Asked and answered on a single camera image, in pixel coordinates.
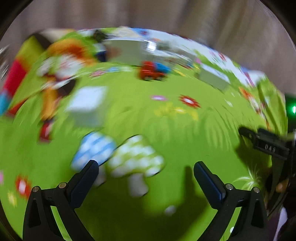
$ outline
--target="yellow flower print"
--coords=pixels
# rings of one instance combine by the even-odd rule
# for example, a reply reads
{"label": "yellow flower print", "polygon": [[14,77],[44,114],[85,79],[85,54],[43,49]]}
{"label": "yellow flower print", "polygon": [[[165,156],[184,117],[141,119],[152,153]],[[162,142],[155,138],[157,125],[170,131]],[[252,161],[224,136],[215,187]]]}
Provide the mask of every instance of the yellow flower print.
{"label": "yellow flower print", "polygon": [[198,113],[196,110],[192,110],[189,113],[194,121],[198,121]]}
{"label": "yellow flower print", "polygon": [[163,105],[158,109],[154,110],[154,114],[156,116],[168,116],[172,113],[172,110],[173,110],[173,103],[168,102],[166,105]]}
{"label": "yellow flower print", "polygon": [[12,192],[8,192],[7,196],[8,196],[8,201],[10,202],[10,204],[13,207],[16,207],[17,206],[17,198],[15,197],[15,195],[13,195]]}
{"label": "yellow flower print", "polygon": [[186,110],[184,110],[182,107],[176,107],[176,108],[174,108],[174,111],[175,111],[175,113],[178,113],[178,114],[185,114],[186,113]]}
{"label": "yellow flower print", "polygon": [[177,74],[179,74],[179,75],[181,75],[181,76],[183,76],[183,77],[185,77],[186,75],[185,74],[183,74],[182,72],[180,72],[179,70],[174,70]]}
{"label": "yellow flower print", "polygon": [[196,69],[198,69],[198,70],[200,70],[200,68],[198,67],[197,64],[193,64],[193,67],[196,68]]}

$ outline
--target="toy vehicle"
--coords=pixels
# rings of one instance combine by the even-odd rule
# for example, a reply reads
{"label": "toy vehicle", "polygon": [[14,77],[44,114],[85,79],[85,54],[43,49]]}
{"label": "toy vehicle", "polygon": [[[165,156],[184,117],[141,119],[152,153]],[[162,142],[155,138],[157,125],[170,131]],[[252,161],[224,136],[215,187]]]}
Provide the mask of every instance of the toy vehicle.
{"label": "toy vehicle", "polygon": [[142,80],[162,80],[170,68],[161,64],[151,61],[145,61],[140,70],[140,78]]}

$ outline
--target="white box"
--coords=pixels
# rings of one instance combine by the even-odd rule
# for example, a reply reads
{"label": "white box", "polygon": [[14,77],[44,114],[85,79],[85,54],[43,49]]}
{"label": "white box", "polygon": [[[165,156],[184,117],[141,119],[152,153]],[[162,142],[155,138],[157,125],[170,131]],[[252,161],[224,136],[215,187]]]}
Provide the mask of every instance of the white box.
{"label": "white box", "polygon": [[87,86],[74,93],[65,111],[77,126],[102,126],[107,111],[107,87]]}
{"label": "white box", "polygon": [[147,61],[153,61],[153,62],[159,62],[164,65],[167,63],[176,63],[178,60],[178,57],[170,52],[162,51],[162,50],[146,50],[146,60]]}
{"label": "white box", "polygon": [[171,51],[176,54],[185,56],[187,59],[189,59],[190,62],[194,62],[194,60],[196,59],[196,54],[185,47],[173,47]]}
{"label": "white box", "polygon": [[200,65],[200,74],[197,78],[221,91],[225,90],[230,84],[227,75],[205,64]]}
{"label": "white box", "polygon": [[111,38],[103,43],[107,51],[116,52],[115,56],[109,55],[107,61],[141,66],[145,60],[144,49],[147,42],[143,38]]}
{"label": "white box", "polygon": [[188,67],[190,65],[192,65],[192,61],[190,59],[188,59],[186,56],[184,55],[180,55],[175,53],[175,56],[177,57],[177,61],[176,63],[183,66],[183,67]]}

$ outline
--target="colorful toy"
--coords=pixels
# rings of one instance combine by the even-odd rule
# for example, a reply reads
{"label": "colorful toy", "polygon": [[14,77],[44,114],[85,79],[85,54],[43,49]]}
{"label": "colorful toy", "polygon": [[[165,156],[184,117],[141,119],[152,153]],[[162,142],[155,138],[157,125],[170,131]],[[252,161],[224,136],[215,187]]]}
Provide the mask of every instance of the colorful toy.
{"label": "colorful toy", "polygon": [[266,116],[263,112],[263,108],[260,107],[260,105],[258,104],[258,102],[256,101],[255,97],[250,93],[248,92],[247,90],[245,90],[244,88],[242,87],[239,87],[239,91],[241,93],[241,95],[249,101],[249,103],[251,104],[252,108],[254,109],[254,111],[260,115],[264,120],[265,120],[265,123],[266,123],[266,127],[267,129],[269,130],[270,129],[270,126],[269,126],[269,123],[266,119]]}
{"label": "colorful toy", "polygon": [[162,80],[169,72],[170,68],[161,63],[145,61],[140,70],[140,78],[142,80]]}
{"label": "colorful toy", "polygon": [[37,70],[37,75],[45,80],[40,90],[8,109],[6,115],[14,117],[22,105],[32,96],[41,93],[43,108],[40,113],[42,127],[40,141],[51,141],[51,129],[59,101],[68,96],[75,84],[76,73],[86,66],[93,66],[98,61],[88,53],[84,44],[77,39],[64,39],[53,43],[47,49],[48,58]]}

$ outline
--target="metal screw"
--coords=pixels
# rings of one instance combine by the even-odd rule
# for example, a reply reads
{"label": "metal screw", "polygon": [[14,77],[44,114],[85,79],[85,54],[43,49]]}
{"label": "metal screw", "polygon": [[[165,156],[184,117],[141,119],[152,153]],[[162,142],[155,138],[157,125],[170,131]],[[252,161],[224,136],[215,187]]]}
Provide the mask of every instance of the metal screw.
{"label": "metal screw", "polygon": [[65,188],[67,186],[67,183],[60,183],[59,188]]}
{"label": "metal screw", "polygon": [[254,187],[254,188],[253,188],[253,191],[254,191],[255,193],[259,193],[259,192],[260,192],[260,189],[259,189],[258,187]]}
{"label": "metal screw", "polygon": [[38,190],[39,190],[39,187],[37,187],[37,186],[33,187],[33,189],[32,189],[33,192],[37,192]]}
{"label": "metal screw", "polygon": [[233,185],[231,185],[230,183],[226,184],[225,187],[226,187],[228,190],[232,190],[232,189],[233,189]]}

